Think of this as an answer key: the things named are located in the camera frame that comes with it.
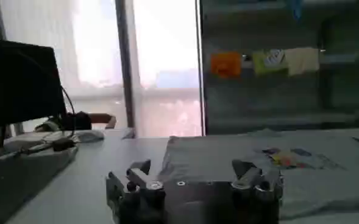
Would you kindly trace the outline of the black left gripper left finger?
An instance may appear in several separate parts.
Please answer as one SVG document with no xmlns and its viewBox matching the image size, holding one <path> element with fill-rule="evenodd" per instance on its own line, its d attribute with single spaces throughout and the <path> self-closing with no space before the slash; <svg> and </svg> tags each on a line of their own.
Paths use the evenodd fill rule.
<svg viewBox="0 0 359 224">
<path fill-rule="evenodd" d="M 151 168 L 151 160 L 134 162 L 126 170 L 126 177 L 130 182 L 139 186 L 141 189 L 150 191 L 163 190 L 163 183 L 156 176 L 149 174 Z"/>
</svg>

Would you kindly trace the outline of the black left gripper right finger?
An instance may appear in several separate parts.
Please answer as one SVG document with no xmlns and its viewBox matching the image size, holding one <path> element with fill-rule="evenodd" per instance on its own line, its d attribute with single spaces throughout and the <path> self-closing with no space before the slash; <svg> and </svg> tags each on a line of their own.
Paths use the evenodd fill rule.
<svg viewBox="0 0 359 224">
<path fill-rule="evenodd" d="M 249 161 L 232 160 L 236 180 L 231 182 L 234 189 L 252 190 L 257 186 L 263 191 L 275 192 L 282 188 L 282 174 L 275 166 L 256 166 Z"/>
</svg>

